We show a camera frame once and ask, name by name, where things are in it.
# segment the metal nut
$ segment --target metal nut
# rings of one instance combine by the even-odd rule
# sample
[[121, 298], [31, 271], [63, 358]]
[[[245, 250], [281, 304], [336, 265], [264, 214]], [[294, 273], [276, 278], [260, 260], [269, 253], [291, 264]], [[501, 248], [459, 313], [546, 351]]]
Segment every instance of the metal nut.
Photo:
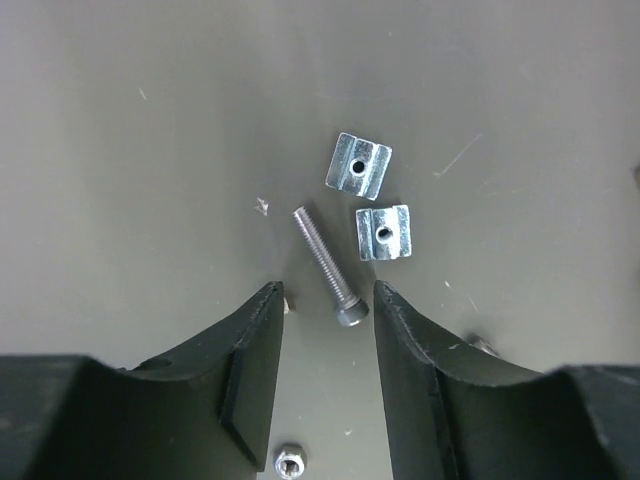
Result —
[[278, 476], [284, 480], [295, 480], [304, 473], [307, 465], [307, 454], [298, 445], [283, 445], [273, 460]]
[[360, 260], [394, 260], [411, 256], [409, 207], [356, 210]]
[[325, 184], [342, 192], [375, 200], [391, 159], [391, 147], [341, 133]]

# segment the debris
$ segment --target debris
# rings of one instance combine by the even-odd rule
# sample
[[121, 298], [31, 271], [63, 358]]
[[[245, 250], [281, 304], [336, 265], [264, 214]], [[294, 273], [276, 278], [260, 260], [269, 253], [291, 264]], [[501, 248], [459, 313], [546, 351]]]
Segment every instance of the debris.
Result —
[[258, 197], [256, 200], [258, 201], [258, 205], [256, 205], [254, 208], [266, 217], [269, 211], [269, 202], [260, 197]]

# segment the scratch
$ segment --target scratch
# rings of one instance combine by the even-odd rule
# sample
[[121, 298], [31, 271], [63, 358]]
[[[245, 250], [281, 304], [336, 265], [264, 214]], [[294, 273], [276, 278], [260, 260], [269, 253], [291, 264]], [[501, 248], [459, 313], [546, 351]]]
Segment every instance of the scratch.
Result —
[[509, 190], [507, 192], [489, 192], [482, 195], [483, 197], [494, 197], [496, 195], [513, 195], [516, 193], [522, 193], [529, 190], [529, 187], [516, 188], [515, 190]]
[[473, 301], [473, 298], [471, 298], [469, 294], [467, 294], [467, 298], [471, 302], [471, 305], [473, 305], [473, 309], [476, 311], [476, 313], [480, 313], [480, 310], [478, 310], [478, 307], [476, 307], [476, 302]]
[[454, 165], [458, 160], [460, 160], [460, 158], [462, 158], [462, 155], [464, 155], [464, 153], [465, 153], [467, 150], [469, 150], [469, 149], [471, 148], [471, 146], [472, 146], [474, 143], [476, 143], [478, 140], [480, 140], [480, 139], [482, 138], [482, 136], [483, 136], [483, 135], [484, 135], [484, 134], [483, 134], [483, 133], [481, 133], [480, 135], [476, 136], [476, 138], [474, 138], [473, 140], [471, 140], [471, 141], [467, 144], [467, 146], [466, 146], [466, 147], [464, 147], [464, 148], [462, 149], [462, 151], [458, 154], [458, 156], [457, 156], [456, 158], [454, 158], [454, 159], [453, 159], [453, 162], [451, 162], [449, 165], [447, 165], [447, 167], [446, 167], [443, 171], [441, 171], [441, 172], [440, 172], [440, 174], [439, 174], [438, 176], [436, 176], [436, 178], [435, 178], [435, 180], [433, 181], [433, 183], [436, 183], [438, 180], [440, 180], [440, 179], [444, 176], [444, 174], [445, 174], [445, 173], [447, 173], [447, 172], [449, 171], [449, 169], [450, 169], [451, 167], [453, 167], [453, 165]]

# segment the threaded hole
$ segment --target threaded hole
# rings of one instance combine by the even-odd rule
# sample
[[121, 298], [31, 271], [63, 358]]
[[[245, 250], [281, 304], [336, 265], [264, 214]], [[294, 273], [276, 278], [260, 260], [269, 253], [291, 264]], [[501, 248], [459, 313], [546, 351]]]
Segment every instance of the threaded hole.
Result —
[[364, 162], [362, 160], [354, 160], [351, 163], [351, 173], [354, 175], [362, 175], [364, 173]]
[[380, 227], [376, 232], [376, 237], [378, 238], [379, 242], [385, 243], [391, 240], [391, 237], [393, 237], [393, 232], [387, 227]]

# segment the threaded shaft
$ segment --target threaded shaft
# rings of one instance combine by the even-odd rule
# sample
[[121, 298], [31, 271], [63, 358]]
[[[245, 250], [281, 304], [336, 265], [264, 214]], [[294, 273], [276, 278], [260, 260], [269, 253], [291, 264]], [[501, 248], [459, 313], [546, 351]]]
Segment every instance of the threaded shaft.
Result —
[[309, 211], [306, 207], [300, 207], [293, 212], [293, 218], [302, 232], [307, 245], [309, 245], [316, 262], [320, 266], [322, 274], [327, 280], [338, 306], [346, 309], [355, 305], [359, 301], [359, 298], [353, 293], [351, 287], [349, 287], [338, 264], [324, 243], [320, 231], [311, 218]]

